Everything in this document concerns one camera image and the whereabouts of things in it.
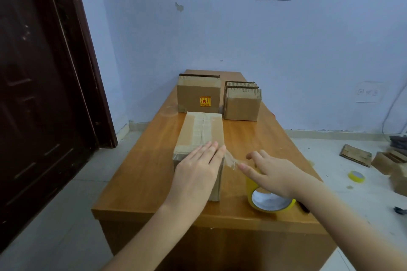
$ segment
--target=hand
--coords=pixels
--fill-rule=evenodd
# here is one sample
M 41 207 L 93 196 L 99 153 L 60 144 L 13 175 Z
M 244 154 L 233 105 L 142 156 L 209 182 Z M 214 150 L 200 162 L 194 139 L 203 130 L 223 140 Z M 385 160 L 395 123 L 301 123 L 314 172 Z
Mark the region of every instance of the hand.
M 193 221 L 201 214 L 218 176 L 226 146 L 218 143 L 199 146 L 176 167 L 170 192 L 164 202 L 184 210 Z
M 264 150 L 250 152 L 246 158 L 253 159 L 263 175 L 243 163 L 239 164 L 239 169 L 259 186 L 278 196 L 298 199 L 298 190 L 307 180 L 315 179 L 290 161 L 273 158 Z

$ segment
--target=wooden table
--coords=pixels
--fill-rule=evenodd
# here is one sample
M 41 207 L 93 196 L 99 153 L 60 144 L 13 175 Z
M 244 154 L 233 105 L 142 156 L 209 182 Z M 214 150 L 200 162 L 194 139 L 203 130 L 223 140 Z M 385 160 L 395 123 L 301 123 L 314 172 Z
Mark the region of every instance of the wooden table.
M 186 73 L 221 75 L 222 85 L 225 80 L 246 81 L 239 72 Z M 174 88 L 94 205 L 93 215 L 114 255 L 164 201 L 173 178 L 172 155 L 185 115 L 177 112 Z M 223 120 L 223 129 L 225 144 L 238 160 L 245 160 L 252 150 L 264 149 L 320 179 L 263 103 L 257 122 Z M 253 209 L 247 202 L 243 174 L 225 167 L 221 201 L 206 204 L 159 269 L 319 270 L 335 248 L 315 217 L 305 214 L 297 204 L 278 215 Z

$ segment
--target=yellow warning label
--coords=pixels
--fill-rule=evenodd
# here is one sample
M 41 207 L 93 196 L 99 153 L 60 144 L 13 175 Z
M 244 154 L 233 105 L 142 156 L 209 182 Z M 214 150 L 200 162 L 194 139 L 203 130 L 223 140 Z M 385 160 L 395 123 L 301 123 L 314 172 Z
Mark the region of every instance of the yellow warning label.
M 201 97 L 201 106 L 210 106 L 210 97 Z

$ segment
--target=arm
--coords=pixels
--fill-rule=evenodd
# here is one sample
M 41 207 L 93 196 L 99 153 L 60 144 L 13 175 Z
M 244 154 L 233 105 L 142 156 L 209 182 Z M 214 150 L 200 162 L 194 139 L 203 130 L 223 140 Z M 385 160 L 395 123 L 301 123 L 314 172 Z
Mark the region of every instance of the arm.
M 405 253 L 381 238 L 321 181 L 263 150 L 249 153 L 247 159 L 253 159 L 263 174 L 246 164 L 240 164 L 240 170 L 262 188 L 307 206 L 356 270 L 406 270 Z
M 192 151 L 177 165 L 170 192 L 140 232 L 102 271 L 154 270 L 204 209 L 226 152 L 217 142 Z

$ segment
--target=tiled floor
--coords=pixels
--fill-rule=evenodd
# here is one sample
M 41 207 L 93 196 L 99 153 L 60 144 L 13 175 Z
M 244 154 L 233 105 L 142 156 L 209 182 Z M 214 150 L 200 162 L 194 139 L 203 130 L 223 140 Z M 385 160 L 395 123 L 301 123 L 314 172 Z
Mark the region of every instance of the tiled floor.
M 100 269 L 112 254 L 90 208 L 139 136 L 139 132 L 130 132 L 117 148 L 96 152 L 74 180 L 2 253 L 0 270 Z M 407 251 L 407 216 L 392 210 L 394 206 L 407 209 L 407 197 L 394 193 L 388 178 L 374 168 L 338 156 L 345 143 L 373 154 L 384 150 L 387 143 L 305 138 L 293 141 L 334 192 L 391 242 Z M 363 173 L 366 181 L 358 184 L 348 179 L 347 173 L 351 170 Z M 322 270 L 354 268 L 338 249 Z

